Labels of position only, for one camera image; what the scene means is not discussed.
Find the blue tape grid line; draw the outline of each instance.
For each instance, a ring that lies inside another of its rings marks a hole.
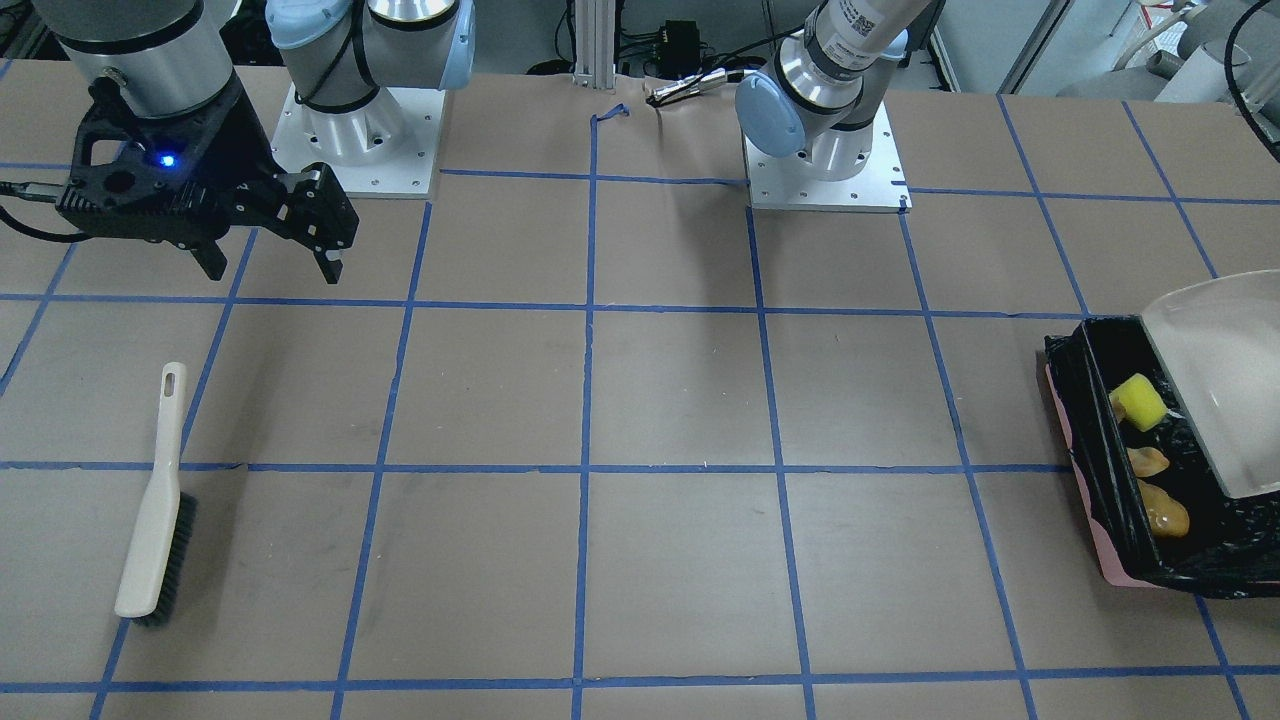
[[[466,475],[466,474],[563,474],[576,475],[591,473],[596,475],[626,474],[626,475],[690,475],[690,474],[748,474],[759,475],[773,473],[777,465],[403,465],[394,462],[361,464],[361,462],[183,462],[184,473],[215,473],[219,470],[233,470],[244,468],[250,473],[384,473],[404,475]],[[974,473],[979,474],[1062,474],[1070,473],[1068,465],[1052,464],[1009,464],[1009,465],[972,465]],[[0,470],[91,470],[104,473],[145,473],[151,470],[150,462],[109,462],[109,461],[77,461],[77,460],[0,460]],[[831,474],[831,475],[960,475],[964,474],[964,465],[783,465],[782,470],[790,475],[797,474]]]
[[[3,293],[0,301],[41,301],[45,295],[35,293]],[[404,307],[412,305],[421,309],[435,310],[536,310],[543,313],[710,313],[710,314],[739,314],[754,315],[756,307],[746,305],[599,305],[576,302],[476,302],[466,300],[415,300],[406,302],[402,300],[378,299],[326,299],[326,297],[182,297],[169,295],[83,295],[83,293],[54,293],[47,296],[50,302],[120,302],[120,304],[156,304],[156,305],[282,305],[282,306],[319,306],[319,307]],[[887,315],[919,318],[923,311],[913,307],[765,307],[768,315]],[[936,318],[998,318],[1012,320],[1080,320],[1083,313],[1061,311],[1027,311],[1005,313],[1000,310],[933,310]]]
[[[36,328],[40,327],[40,320],[45,318],[45,310],[49,309],[49,302],[58,290],[58,283],[63,282],[67,266],[70,265],[72,256],[76,255],[76,245],[72,245],[67,249],[63,260],[54,272],[54,277],[49,281],[49,286],[45,287],[44,295],[40,296],[40,305],[36,306],[36,313],[31,316],[31,322],[27,323],[27,332],[22,334],[18,347],[13,351],[13,357],[9,359],[4,374],[0,375],[0,397],[4,397],[5,391],[9,389],[9,383],[13,382],[13,377],[18,373],[18,366],[22,364],[23,356],[27,355],[27,348],[31,347],[31,340],[36,337]]]
[[[248,241],[244,243],[244,251],[241,254],[239,264],[236,266],[236,275],[232,279],[232,286],[228,290],[227,297],[223,299],[223,314],[218,320],[218,329],[214,331],[214,338],[209,343],[209,352],[205,356],[205,364],[200,370],[200,378],[196,380],[196,389],[192,393],[191,406],[187,409],[187,415],[183,419],[182,425],[182,447],[187,447],[187,441],[191,438],[191,428],[196,421],[196,414],[200,411],[200,401],[205,395],[205,387],[209,384],[209,375],[212,373],[214,361],[218,359],[218,348],[221,346],[223,336],[227,333],[227,324],[230,320],[232,309],[236,306],[236,293],[239,292],[241,282],[244,279],[244,270],[248,268],[250,254],[253,251],[253,241],[257,237],[257,231],[250,233]],[[110,692],[111,682],[115,678],[115,667],[120,662],[120,653],[124,652],[124,642],[129,635],[131,623],[125,619],[120,619],[115,628],[115,639],[111,642],[111,652],[106,656],[106,665],[102,669],[102,682],[93,697],[93,706],[90,710],[90,720],[99,720],[102,716],[102,707],[106,705],[106,696]]]
[[[0,161],[0,169],[6,170],[70,170],[67,163],[14,163]],[[485,178],[525,178],[525,179],[568,179],[589,182],[590,173],[535,173],[526,170],[467,170],[444,168],[444,176],[485,177]],[[719,184],[742,186],[748,183],[744,178],[660,178],[649,176],[605,176],[595,177],[599,182],[643,183],[643,184]],[[1116,202],[1172,202],[1172,197],[1153,195],[1097,195],[1089,192],[1030,192],[1025,190],[989,190],[966,187],[915,187],[908,186],[910,192],[923,195],[978,195],[991,197],[1046,197],[1062,200],[1110,200]],[[1280,199],[1258,197],[1183,197],[1178,196],[1178,202],[1183,205],[1280,205]]]
[[[796,565],[795,534],[791,529],[791,501],[787,473],[782,456],[782,425],[778,420],[778,396],[773,382],[773,354],[769,351],[769,318],[764,311],[764,281],[760,273],[760,247],[755,234],[755,214],[746,209],[746,237],[751,247],[751,281],[755,286],[755,311],[760,331],[760,355],[764,359],[764,391],[769,404],[769,433],[773,439],[773,471],[778,484],[778,512],[782,519],[782,548],[787,560],[787,585],[791,591],[791,614],[795,621],[796,651],[800,656],[800,678],[806,720],[818,719],[813,692],[813,669],[809,664],[809,635],[804,624],[804,602],[800,594],[800,573]]]
[[[915,245],[911,242],[911,231],[906,223],[906,208],[899,213],[899,224],[902,229],[902,241],[906,243],[906,256],[911,264],[911,275],[915,279],[915,291],[920,297],[920,307],[924,310],[924,325],[929,333],[929,345],[933,346],[933,360],[938,368],[938,379],[942,382],[942,395],[946,397],[947,413],[951,416],[951,428],[955,432],[956,451],[964,466],[965,482],[969,484],[969,496],[973,500],[974,512],[978,516],[978,528],[982,530],[982,542],[987,551],[987,562],[991,565],[991,578],[996,587],[996,598],[1000,601],[1000,612],[1005,619],[1005,632],[1009,634],[1009,648],[1014,657],[1014,667],[1018,673],[1018,683],[1023,689],[1023,701],[1027,705],[1027,717],[1037,720],[1036,700],[1032,697],[1032,685],[1027,674],[1027,662],[1023,660],[1021,643],[1018,642],[1018,628],[1014,624],[1012,609],[1009,605],[1009,593],[1005,591],[1004,574],[1000,570],[1000,557],[996,553],[996,543],[991,536],[991,525],[987,521],[987,511],[983,507],[982,492],[978,488],[977,474],[969,460],[969,447],[964,439],[964,428],[960,423],[960,409],[956,405],[955,391],[951,387],[951,377],[947,373],[946,360],[942,356],[942,343],[938,341],[938,331],[929,313],[929,299],[924,291],[924,278],[920,274],[920,265],[915,256]]]
[[[1199,610],[1201,620],[1204,623],[1204,630],[1208,633],[1208,642],[1213,646],[1213,655],[1217,656],[1219,673],[1226,678],[1226,687],[1231,691],[1231,700],[1235,701],[1235,710],[1240,714],[1240,720],[1251,720],[1249,708],[1244,706],[1244,696],[1240,693],[1240,684],[1235,680],[1235,673],[1231,670],[1231,664],[1226,659],[1226,650],[1222,648],[1222,641],[1217,637],[1217,628],[1213,626],[1213,616],[1208,611],[1208,603],[1204,602],[1203,597],[1196,596],[1196,609]]]
[[[1280,665],[1236,665],[1236,675],[1280,676]],[[1030,680],[1089,680],[1106,678],[1215,678],[1219,665],[1160,665],[1117,667],[1043,667],[1028,669]],[[760,687],[760,685],[877,685],[910,683],[1001,683],[1016,682],[1016,670],[952,670],[920,673],[818,673],[774,675],[640,675],[586,678],[584,689],[596,688],[687,688],[687,687]],[[90,694],[102,688],[115,693],[262,693],[323,692],[337,689],[337,680],[116,680],[104,685],[95,682],[0,683],[0,694]],[[374,691],[563,691],[573,687],[572,678],[420,678],[347,680],[346,692]]]
[[[413,256],[413,272],[410,275],[408,297],[404,305],[404,319],[401,323],[399,342],[396,347],[396,374],[392,377],[390,388],[387,392],[387,410],[383,415],[383,432],[378,441],[378,465],[374,471],[374,480],[369,489],[369,509],[365,515],[365,533],[360,543],[360,560],[356,565],[356,582],[351,593],[351,610],[347,614],[347,632],[342,641],[342,657],[338,661],[338,680],[333,692],[333,705],[330,710],[332,720],[342,717],[343,700],[346,698],[348,676],[351,675],[351,656],[356,648],[356,629],[360,624],[360,607],[365,596],[365,579],[369,575],[369,556],[372,552],[374,529],[378,524],[378,503],[381,498],[383,478],[387,473],[387,452],[392,441],[392,425],[396,421],[396,402],[399,396],[399,384],[404,374],[404,356],[408,352],[410,332],[413,325],[413,300],[417,297],[419,278],[422,272],[422,258],[426,254],[428,234],[431,227],[431,205],[426,204],[422,210],[422,228],[417,238],[417,252]]]
[[[581,455],[579,457],[582,469],[579,473],[579,500],[577,500],[577,565],[573,579],[573,683],[572,700],[570,705],[571,720],[582,717],[582,682],[586,664],[586,570],[588,570],[588,534],[590,530],[590,500],[591,500],[591,369],[594,364],[595,343],[595,250],[596,250],[596,208],[599,200],[599,170],[600,170],[600,131],[602,122],[618,114],[630,115],[631,111],[623,104],[614,105],[604,115],[591,115],[591,174],[589,178],[589,196],[586,211],[586,318],[582,341],[582,429],[581,429]]]
[[[253,245],[256,242],[257,229],[255,228],[251,233],[248,233],[248,241],[244,243],[244,251],[241,254],[241,261],[236,266],[232,288],[223,301],[223,314],[218,319],[218,329],[214,331],[214,341],[209,345],[209,354],[205,356],[205,365],[200,370],[200,379],[196,382],[196,389],[191,395],[191,407],[187,409],[187,418],[182,424],[183,450],[187,448],[187,441],[191,439],[191,428],[196,424],[196,414],[200,413],[200,404],[205,398],[205,389],[209,387],[209,377],[214,372],[214,360],[218,359],[218,351],[223,346],[223,337],[227,336],[227,325],[230,323],[232,310],[236,309],[236,297],[239,295],[241,283],[244,281],[244,270],[248,268],[248,259],[253,252]]]
[[[1009,114],[1009,106],[1005,105],[1005,97],[1002,95],[997,95],[996,101],[1000,104],[1000,113],[1005,117],[1005,126],[1009,128],[1009,135],[1014,140],[1014,147],[1018,150],[1018,158],[1023,163],[1023,170],[1027,172],[1027,181],[1032,184],[1032,192],[1036,196],[1036,202],[1039,204],[1041,214],[1044,215],[1044,224],[1048,225],[1048,233],[1053,237],[1053,245],[1057,247],[1057,256],[1062,260],[1062,268],[1066,270],[1066,279],[1071,282],[1071,291],[1075,292],[1075,300],[1080,304],[1080,313],[1088,314],[1089,304],[1084,301],[1084,292],[1080,291],[1080,283],[1075,278],[1075,270],[1071,268],[1071,260],[1066,256],[1066,246],[1062,245],[1062,238],[1057,234],[1057,225],[1053,224],[1053,217],[1048,211],[1048,204],[1044,202],[1044,196],[1041,193],[1039,183],[1036,182],[1036,173],[1032,172],[1032,164],[1027,158],[1027,150],[1023,149],[1023,141],[1018,137],[1018,128],[1014,127],[1014,118]]]
[[[1133,124],[1134,132],[1138,133],[1138,140],[1142,141],[1143,150],[1147,151],[1147,156],[1151,158],[1151,164],[1156,167],[1156,173],[1160,176],[1160,182],[1165,183],[1165,190],[1169,191],[1169,199],[1174,201],[1174,206],[1178,208],[1178,214],[1183,218],[1183,224],[1187,225],[1187,232],[1190,233],[1192,241],[1196,242],[1196,250],[1201,254],[1201,260],[1204,261],[1204,266],[1208,269],[1211,277],[1217,277],[1217,269],[1213,266],[1213,261],[1210,260],[1208,252],[1204,250],[1204,243],[1201,242],[1199,233],[1192,225],[1192,219],[1187,215],[1187,208],[1183,208],[1181,200],[1178,197],[1178,192],[1174,191],[1174,183],[1169,182],[1169,176],[1165,174],[1165,168],[1160,165],[1160,160],[1156,159],[1156,151],[1152,150],[1151,142],[1147,141],[1147,133],[1142,132],[1142,127],[1138,124],[1138,118],[1133,114],[1133,108],[1128,102],[1120,102],[1124,108],[1125,115],[1129,115],[1129,123]]]

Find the yellow sponge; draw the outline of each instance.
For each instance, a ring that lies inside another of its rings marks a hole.
[[[1169,409],[1147,375],[1133,375],[1111,391],[1111,409],[1116,420],[1128,419],[1135,428],[1147,432],[1165,419]]]

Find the brush handle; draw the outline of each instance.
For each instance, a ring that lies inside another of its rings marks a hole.
[[[129,539],[129,553],[120,575],[120,589],[115,596],[115,614],[120,618],[142,618],[155,611],[182,498],[178,460],[182,456],[187,366],[169,363],[160,378],[155,465],[151,468],[147,488],[142,492],[133,537]]]
[[[187,366],[168,363],[160,374],[160,411],[156,418],[154,466],[178,470],[182,455],[182,425],[187,409]]]

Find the metal mounting plate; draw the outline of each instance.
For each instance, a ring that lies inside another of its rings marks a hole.
[[[826,210],[835,213],[897,213],[911,209],[902,160],[897,155],[888,113],[876,111],[876,145],[863,172],[846,181],[820,181],[801,174],[804,160],[765,155],[746,137],[746,177],[751,208],[758,210]]]
[[[444,127],[443,90],[392,87],[392,95],[404,113],[404,126],[413,129],[404,147],[384,163],[374,165],[334,165],[334,174],[351,197],[403,197],[430,200]],[[280,122],[271,137],[271,152],[285,170],[296,173],[320,160],[303,128],[300,105],[293,101],[293,86],[280,110]]]

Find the brush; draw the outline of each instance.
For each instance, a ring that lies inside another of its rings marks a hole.
[[[173,614],[178,577],[196,515],[196,498],[182,492],[178,483],[186,388],[187,366],[182,363],[165,365],[155,462],[142,493],[115,596],[115,614],[140,625],[163,625]]]

